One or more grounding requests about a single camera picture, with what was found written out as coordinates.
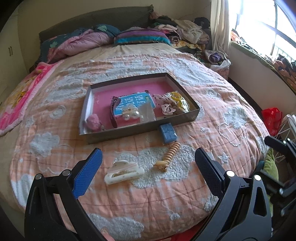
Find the cream hair claw clip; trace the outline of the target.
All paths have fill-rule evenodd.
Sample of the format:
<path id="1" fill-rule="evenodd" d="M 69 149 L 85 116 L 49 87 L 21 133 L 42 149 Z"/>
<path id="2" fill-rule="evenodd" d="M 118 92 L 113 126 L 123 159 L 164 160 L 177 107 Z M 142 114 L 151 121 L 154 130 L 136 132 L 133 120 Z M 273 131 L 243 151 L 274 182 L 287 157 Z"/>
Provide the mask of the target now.
<path id="1" fill-rule="evenodd" d="M 140 178 L 145 173 L 144 169 L 136 162 L 126 160 L 116 161 L 112 164 L 104 177 L 107 185 Z"/>

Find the pink fluffy pompom clip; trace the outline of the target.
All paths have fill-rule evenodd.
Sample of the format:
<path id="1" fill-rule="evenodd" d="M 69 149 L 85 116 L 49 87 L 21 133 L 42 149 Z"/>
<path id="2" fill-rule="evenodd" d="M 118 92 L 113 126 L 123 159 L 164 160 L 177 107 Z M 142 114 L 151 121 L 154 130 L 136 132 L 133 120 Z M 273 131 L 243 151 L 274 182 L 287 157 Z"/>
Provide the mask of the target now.
<path id="1" fill-rule="evenodd" d="M 86 127 L 92 132 L 101 132 L 105 130 L 104 125 L 98 115 L 93 113 L 85 121 Z"/>

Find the blue small box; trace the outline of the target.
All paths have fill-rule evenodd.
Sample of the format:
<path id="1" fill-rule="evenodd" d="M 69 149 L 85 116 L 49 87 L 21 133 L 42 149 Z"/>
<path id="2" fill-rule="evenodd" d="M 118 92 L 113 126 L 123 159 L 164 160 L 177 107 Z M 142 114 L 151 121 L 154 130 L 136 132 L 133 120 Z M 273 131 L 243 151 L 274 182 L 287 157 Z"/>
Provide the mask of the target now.
<path id="1" fill-rule="evenodd" d="M 178 136 L 171 123 L 166 123 L 159 126 L 159 131 L 163 140 L 163 144 L 173 143 L 177 140 Z"/>

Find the peach cloud pattern quilt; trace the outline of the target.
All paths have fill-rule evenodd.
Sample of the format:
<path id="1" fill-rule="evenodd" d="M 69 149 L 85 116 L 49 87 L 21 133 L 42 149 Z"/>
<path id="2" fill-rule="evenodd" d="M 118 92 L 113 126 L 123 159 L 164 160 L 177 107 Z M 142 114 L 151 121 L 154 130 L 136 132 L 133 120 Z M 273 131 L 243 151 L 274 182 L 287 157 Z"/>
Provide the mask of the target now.
<path id="1" fill-rule="evenodd" d="M 152 167 L 168 149 L 158 131 L 97 143 L 103 163 L 79 200 L 96 226 L 108 228 L 116 240 L 157 240 L 203 220 L 217 198 L 194 162 L 195 150 L 204 148 L 225 169 L 248 177 L 266 154 L 268 131 L 230 83 L 184 53 L 127 54 L 105 60 L 74 56 L 63 61 L 16 129 L 10 167 L 14 205 L 25 209 L 37 173 L 59 174 L 94 149 L 78 133 L 90 85 L 154 73 L 169 73 L 200 107 L 195 121 L 176 126 L 181 147 L 168 170 L 163 173 Z M 121 160 L 136 162 L 144 175 L 107 185 L 108 169 Z"/>

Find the pearl bow hair clip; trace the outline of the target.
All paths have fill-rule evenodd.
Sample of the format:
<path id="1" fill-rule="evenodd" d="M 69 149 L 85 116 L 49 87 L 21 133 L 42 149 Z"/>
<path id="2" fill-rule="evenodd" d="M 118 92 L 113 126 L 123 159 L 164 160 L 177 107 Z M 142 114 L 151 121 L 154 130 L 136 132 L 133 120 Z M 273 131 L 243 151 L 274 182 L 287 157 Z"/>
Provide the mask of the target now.
<path id="1" fill-rule="evenodd" d="M 139 111 L 134 104 L 130 103 L 122 108 L 122 117 L 125 121 L 137 120 L 139 118 Z"/>

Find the dark red hair clip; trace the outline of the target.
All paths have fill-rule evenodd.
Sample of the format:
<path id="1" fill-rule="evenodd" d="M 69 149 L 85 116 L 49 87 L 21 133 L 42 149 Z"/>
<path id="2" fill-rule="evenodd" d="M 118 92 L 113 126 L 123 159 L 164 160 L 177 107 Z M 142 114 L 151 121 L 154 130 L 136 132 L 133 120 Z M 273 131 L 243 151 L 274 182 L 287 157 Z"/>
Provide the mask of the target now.
<path id="1" fill-rule="evenodd" d="M 120 102 L 121 102 L 120 98 L 118 98 L 116 96 L 112 97 L 111 105 L 110 105 L 110 121 L 111 121 L 111 124 L 114 128 L 117 128 L 117 122 L 116 122 L 116 118 L 114 115 L 114 111 L 115 111 L 116 107 L 120 104 Z"/>

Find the red plastic bag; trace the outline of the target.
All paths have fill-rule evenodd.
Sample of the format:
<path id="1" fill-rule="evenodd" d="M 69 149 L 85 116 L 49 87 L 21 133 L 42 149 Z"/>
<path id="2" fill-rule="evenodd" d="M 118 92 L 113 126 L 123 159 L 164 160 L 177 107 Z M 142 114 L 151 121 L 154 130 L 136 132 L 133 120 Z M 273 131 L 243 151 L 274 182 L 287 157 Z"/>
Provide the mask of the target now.
<path id="1" fill-rule="evenodd" d="M 271 136 L 278 134 L 282 121 L 282 111 L 278 108 L 267 108 L 261 111 L 263 122 Z"/>

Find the pink cartoon blanket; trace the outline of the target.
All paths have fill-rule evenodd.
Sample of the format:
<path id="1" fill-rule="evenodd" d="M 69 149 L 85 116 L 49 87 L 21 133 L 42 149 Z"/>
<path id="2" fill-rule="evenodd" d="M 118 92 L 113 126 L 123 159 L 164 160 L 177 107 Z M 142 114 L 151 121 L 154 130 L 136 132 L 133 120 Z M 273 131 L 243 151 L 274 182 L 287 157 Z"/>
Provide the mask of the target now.
<path id="1" fill-rule="evenodd" d="M 22 122 L 29 103 L 61 63 L 62 60 L 53 64 L 40 62 L 1 104 L 1 136 Z"/>

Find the floral fabric basket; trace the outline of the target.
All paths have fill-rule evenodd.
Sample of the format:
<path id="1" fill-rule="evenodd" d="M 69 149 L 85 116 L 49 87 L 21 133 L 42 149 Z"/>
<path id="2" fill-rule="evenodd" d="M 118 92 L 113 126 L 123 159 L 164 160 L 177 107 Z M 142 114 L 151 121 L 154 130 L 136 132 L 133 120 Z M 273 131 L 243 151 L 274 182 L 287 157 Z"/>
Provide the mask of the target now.
<path id="1" fill-rule="evenodd" d="M 231 62 L 225 54 L 220 51 L 204 50 L 204 55 L 205 66 L 228 80 Z"/>

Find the cream wardrobe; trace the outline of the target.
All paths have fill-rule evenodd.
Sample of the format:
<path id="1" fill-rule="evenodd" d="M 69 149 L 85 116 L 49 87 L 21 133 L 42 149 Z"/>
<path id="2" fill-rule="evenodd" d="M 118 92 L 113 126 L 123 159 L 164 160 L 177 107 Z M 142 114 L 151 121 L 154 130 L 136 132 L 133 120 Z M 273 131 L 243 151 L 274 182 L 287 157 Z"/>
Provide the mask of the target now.
<path id="1" fill-rule="evenodd" d="M 28 75 L 20 48 L 18 16 L 11 16 L 1 30 L 1 102 Z"/>

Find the purple and teal folded duvet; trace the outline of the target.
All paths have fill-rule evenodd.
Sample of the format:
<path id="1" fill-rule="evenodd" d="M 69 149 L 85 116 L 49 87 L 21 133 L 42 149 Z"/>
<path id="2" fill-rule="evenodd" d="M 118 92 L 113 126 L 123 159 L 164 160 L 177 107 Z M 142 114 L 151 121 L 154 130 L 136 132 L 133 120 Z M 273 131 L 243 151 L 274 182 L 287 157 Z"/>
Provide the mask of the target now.
<path id="1" fill-rule="evenodd" d="M 78 28 L 57 35 L 40 45 L 37 63 L 52 64 L 64 58 L 113 43 L 120 30 L 112 25 L 99 24 L 91 28 Z"/>

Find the pile of clothes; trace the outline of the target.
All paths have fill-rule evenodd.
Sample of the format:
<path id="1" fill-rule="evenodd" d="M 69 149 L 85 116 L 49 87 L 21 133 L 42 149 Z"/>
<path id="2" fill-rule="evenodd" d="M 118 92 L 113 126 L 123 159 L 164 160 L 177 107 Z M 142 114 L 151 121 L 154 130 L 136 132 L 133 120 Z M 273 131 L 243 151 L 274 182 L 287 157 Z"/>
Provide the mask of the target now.
<path id="1" fill-rule="evenodd" d="M 170 40 L 171 46 L 192 55 L 212 49 L 210 21 L 205 17 L 194 20 L 173 20 L 155 11 L 149 15 L 151 28 L 160 30 Z"/>

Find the striped purple teal pillow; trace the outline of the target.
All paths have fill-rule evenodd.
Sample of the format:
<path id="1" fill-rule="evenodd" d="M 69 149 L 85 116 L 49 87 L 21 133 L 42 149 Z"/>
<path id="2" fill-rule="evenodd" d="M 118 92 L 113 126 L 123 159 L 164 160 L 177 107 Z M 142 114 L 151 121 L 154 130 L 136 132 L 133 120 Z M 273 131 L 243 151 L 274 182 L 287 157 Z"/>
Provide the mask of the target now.
<path id="1" fill-rule="evenodd" d="M 133 28 L 121 32 L 114 38 L 115 45 L 163 43 L 171 45 L 168 37 L 156 29 Z"/>

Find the window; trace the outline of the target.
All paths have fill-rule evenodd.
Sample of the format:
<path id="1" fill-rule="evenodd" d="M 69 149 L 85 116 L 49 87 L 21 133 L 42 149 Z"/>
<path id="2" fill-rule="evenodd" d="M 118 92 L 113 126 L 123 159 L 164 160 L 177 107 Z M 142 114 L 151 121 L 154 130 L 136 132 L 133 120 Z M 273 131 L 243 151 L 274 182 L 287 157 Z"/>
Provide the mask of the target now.
<path id="1" fill-rule="evenodd" d="M 275 1 L 229 1 L 230 27 L 259 54 L 295 61 L 295 29 Z"/>

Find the cream curtain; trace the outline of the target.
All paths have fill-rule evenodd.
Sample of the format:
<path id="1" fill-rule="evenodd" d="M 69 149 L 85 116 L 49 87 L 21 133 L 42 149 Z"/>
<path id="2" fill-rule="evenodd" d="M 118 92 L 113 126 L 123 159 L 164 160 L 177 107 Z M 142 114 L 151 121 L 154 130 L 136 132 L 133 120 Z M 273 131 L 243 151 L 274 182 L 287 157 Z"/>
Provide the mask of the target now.
<path id="1" fill-rule="evenodd" d="M 226 57 L 230 51 L 230 17 L 228 0 L 212 0 L 210 28 L 212 37 L 212 49 L 222 52 Z"/>

